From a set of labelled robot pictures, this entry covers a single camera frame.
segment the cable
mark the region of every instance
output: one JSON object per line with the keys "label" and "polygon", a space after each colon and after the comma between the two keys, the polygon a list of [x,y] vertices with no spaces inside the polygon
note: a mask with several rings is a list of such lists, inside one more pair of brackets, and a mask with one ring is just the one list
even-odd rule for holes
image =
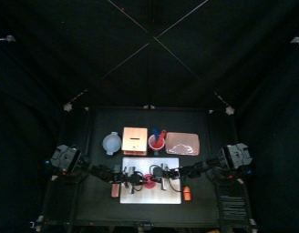
{"label": "cable", "polygon": [[171,181],[169,181],[169,186],[171,186],[171,188],[173,189],[175,192],[177,192],[177,193],[181,193],[181,192],[183,192],[181,190],[179,191],[179,190],[176,190],[176,189],[173,188],[173,186],[172,186],[172,184],[171,184]]}
{"label": "cable", "polygon": [[150,165],[150,167],[149,167],[149,174],[150,174],[150,175],[153,175],[153,173],[152,173],[152,171],[150,171],[150,168],[152,168],[152,167],[160,167],[160,166],[157,166],[157,165]]}
{"label": "cable", "polygon": [[[141,175],[141,177],[142,177],[142,172],[136,171],[134,173],[138,174],[138,175]],[[141,188],[140,189],[134,188],[134,186],[133,186],[133,190],[137,191],[137,192],[140,192],[142,190],[142,184],[141,184]]]}

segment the black curtain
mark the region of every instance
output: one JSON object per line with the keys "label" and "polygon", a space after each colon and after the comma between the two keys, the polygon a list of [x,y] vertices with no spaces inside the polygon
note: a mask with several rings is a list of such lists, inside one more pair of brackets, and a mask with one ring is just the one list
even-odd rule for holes
{"label": "black curtain", "polygon": [[299,232],[299,45],[265,73],[236,122],[251,148],[256,223],[263,232]]}
{"label": "black curtain", "polygon": [[62,106],[0,45],[0,232],[26,232],[46,187]]}

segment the black enclosure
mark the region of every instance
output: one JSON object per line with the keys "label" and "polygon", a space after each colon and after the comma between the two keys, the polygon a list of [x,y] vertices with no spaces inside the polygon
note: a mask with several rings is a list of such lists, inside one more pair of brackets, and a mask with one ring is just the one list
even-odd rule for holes
{"label": "black enclosure", "polygon": [[[251,217],[260,232],[299,232],[296,36],[299,0],[0,0],[0,232],[33,232],[42,211],[56,219],[72,211],[78,226],[122,222],[84,191],[109,193],[93,177],[54,186],[53,196],[45,160],[57,145],[77,144],[110,166],[92,156],[94,143],[129,115],[134,126],[197,133],[200,158],[248,145]],[[199,216],[149,216],[157,226],[219,227],[217,190],[205,177],[191,182],[208,210],[185,203]]]}

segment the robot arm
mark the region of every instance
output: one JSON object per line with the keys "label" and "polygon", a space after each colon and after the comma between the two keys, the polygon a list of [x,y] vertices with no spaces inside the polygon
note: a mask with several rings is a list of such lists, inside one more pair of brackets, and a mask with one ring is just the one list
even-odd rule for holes
{"label": "robot arm", "polygon": [[[162,178],[181,178],[181,177],[200,177],[200,174],[207,172],[211,168],[219,167],[225,171],[236,171],[239,167],[247,166],[251,163],[251,156],[248,147],[239,143],[233,146],[225,146],[220,150],[220,155],[205,161],[196,162],[192,166],[177,167],[165,169],[156,166],[153,169],[153,180]],[[50,159],[50,164],[64,173],[73,173],[78,170],[89,173],[92,176],[98,177],[104,182],[112,184],[130,183],[132,186],[142,184],[142,176],[137,171],[114,172],[104,165],[93,166],[89,164],[88,159],[81,155],[80,150],[76,148],[60,145]]]}

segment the white tray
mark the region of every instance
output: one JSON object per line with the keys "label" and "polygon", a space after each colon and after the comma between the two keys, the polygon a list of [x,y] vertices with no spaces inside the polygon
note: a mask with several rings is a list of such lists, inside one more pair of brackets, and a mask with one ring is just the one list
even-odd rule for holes
{"label": "white tray", "polygon": [[[179,167],[179,158],[176,157],[124,157],[122,167],[136,167],[136,171],[142,172],[142,174],[149,174],[149,167],[152,165],[160,166],[160,164],[167,164],[168,168]],[[171,180],[171,185],[175,190],[180,190],[180,180]],[[134,191],[133,194],[129,193],[129,188],[125,188],[121,184],[120,190],[120,203],[128,204],[181,204],[181,193],[175,192],[167,182],[167,190],[161,190],[161,185],[156,183],[156,186],[150,189],[142,187],[140,192]]]}

